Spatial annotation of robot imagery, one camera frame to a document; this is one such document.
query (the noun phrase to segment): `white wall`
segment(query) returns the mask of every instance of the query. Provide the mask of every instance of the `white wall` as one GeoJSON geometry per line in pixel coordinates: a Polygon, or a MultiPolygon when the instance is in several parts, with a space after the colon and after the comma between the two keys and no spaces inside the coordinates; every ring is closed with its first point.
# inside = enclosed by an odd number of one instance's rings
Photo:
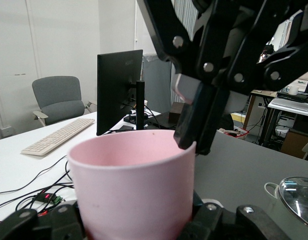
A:
{"type": "Polygon", "coordinates": [[[135,0],[99,0],[100,52],[134,49],[135,0]]]}
{"type": "Polygon", "coordinates": [[[102,54],[135,49],[156,53],[136,0],[98,2],[102,54]]]}
{"type": "Polygon", "coordinates": [[[76,76],[83,101],[96,99],[99,39],[97,0],[0,1],[0,128],[40,127],[31,87],[40,77],[76,76]]]}

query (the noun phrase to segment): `white desk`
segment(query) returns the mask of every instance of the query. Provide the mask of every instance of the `white desk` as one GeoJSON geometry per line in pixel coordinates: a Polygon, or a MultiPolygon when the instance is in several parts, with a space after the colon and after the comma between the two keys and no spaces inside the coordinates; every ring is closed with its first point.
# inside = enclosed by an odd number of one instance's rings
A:
{"type": "MultiPolygon", "coordinates": [[[[80,118],[96,119],[97,113],[94,112],[87,114],[81,116],[80,118]]],[[[66,155],[69,149],[74,145],[92,137],[96,137],[97,125],[95,121],[90,127],[46,156],[20,154],[22,149],[48,136],[52,132],[62,128],[74,120],[75,118],[0,140],[0,192],[18,189],[26,185],[41,170],[52,166],[57,160],[66,155]]],[[[135,126],[133,124],[120,121],[112,129],[119,129],[122,125],[135,126]]],[[[29,193],[30,191],[44,188],[53,184],[65,173],[66,161],[66,158],[61,160],[51,170],[37,178],[28,187],[15,193],[0,195],[0,204],[29,193]]],[[[70,181],[68,177],[65,177],[61,182],[64,183],[70,181]]],[[[69,188],[60,190],[57,195],[60,195],[67,201],[76,199],[75,191],[69,188]]],[[[15,207],[19,201],[20,200],[17,200],[0,208],[0,221],[15,211],[15,207]]]]}
{"type": "Polygon", "coordinates": [[[265,136],[264,137],[264,143],[263,143],[264,147],[267,147],[267,145],[270,141],[271,134],[272,134],[273,129],[275,127],[276,119],[278,117],[278,114],[281,111],[285,111],[285,112],[289,112],[289,113],[293,113],[293,114],[299,114],[299,115],[303,115],[303,116],[308,116],[308,111],[300,111],[300,110],[297,110],[297,109],[294,109],[294,108],[279,106],[279,105],[272,104],[271,102],[269,103],[268,107],[271,109],[271,113],[269,114],[270,117],[269,117],[269,120],[267,122],[268,127],[267,127],[267,129],[264,128],[263,130],[265,132],[262,133],[262,136],[265,136]]]}
{"type": "MultiPolygon", "coordinates": [[[[96,114],[91,113],[83,118],[96,118],[96,114]]],[[[24,186],[38,172],[64,156],[72,146],[96,136],[94,123],[46,157],[20,154],[23,148],[70,121],[73,119],[0,140],[0,191],[24,186]]],[[[129,123],[121,121],[113,129],[121,125],[129,123]]],[[[66,160],[62,160],[19,192],[0,195],[0,203],[54,183],[65,173],[65,163],[66,160]]],[[[232,212],[242,204],[254,204],[265,209],[268,198],[263,185],[266,182],[279,183],[283,178],[291,176],[308,177],[308,162],[217,132],[211,153],[196,158],[195,190],[202,199],[219,200],[232,212]]],[[[66,200],[75,199],[72,189],[61,190],[59,195],[66,200]]],[[[14,212],[18,202],[0,208],[0,221],[14,212]]]]}

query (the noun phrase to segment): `transparent lid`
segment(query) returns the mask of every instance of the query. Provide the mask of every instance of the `transparent lid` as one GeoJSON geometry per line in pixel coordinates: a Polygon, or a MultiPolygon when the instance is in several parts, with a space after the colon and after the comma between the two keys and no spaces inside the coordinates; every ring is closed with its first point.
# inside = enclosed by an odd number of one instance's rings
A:
{"type": "Polygon", "coordinates": [[[285,206],[308,225],[308,178],[286,178],[280,183],[278,192],[285,206]]]}

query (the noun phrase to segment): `keyboard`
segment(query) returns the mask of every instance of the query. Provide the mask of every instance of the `keyboard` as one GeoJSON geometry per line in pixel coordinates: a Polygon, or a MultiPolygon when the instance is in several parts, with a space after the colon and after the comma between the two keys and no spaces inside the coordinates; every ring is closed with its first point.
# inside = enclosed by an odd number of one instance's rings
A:
{"type": "Polygon", "coordinates": [[[308,104],[290,101],[286,99],[281,98],[274,98],[271,102],[271,104],[279,105],[282,107],[290,108],[290,109],[297,109],[300,111],[308,112],[308,104]]]}
{"type": "Polygon", "coordinates": [[[76,134],[90,126],[95,120],[89,118],[79,118],[54,133],[44,137],[38,142],[30,145],[21,151],[22,154],[42,156],[50,153],[61,144],[71,139],[76,134]]]}

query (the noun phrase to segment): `chair armrest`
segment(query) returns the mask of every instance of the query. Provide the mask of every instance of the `chair armrest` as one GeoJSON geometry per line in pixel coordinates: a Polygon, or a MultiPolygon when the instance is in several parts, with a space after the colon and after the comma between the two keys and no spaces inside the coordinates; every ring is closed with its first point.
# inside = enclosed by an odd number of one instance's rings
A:
{"type": "Polygon", "coordinates": [[[88,103],[87,103],[87,106],[90,107],[90,105],[93,104],[93,105],[96,105],[97,106],[97,101],[95,100],[88,100],[88,103]]]}
{"type": "Polygon", "coordinates": [[[96,105],[97,106],[97,102],[95,100],[88,100],[88,103],[86,104],[86,107],[87,110],[92,113],[93,111],[90,109],[90,105],[93,104],[93,105],[96,105]]]}
{"type": "Polygon", "coordinates": [[[33,111],[34,115],[36,115],[36,117],[41,118],[41,119],[46,119],[48,118],[48,116],[46,114],[44,114],[41,111],[33,111]]]}

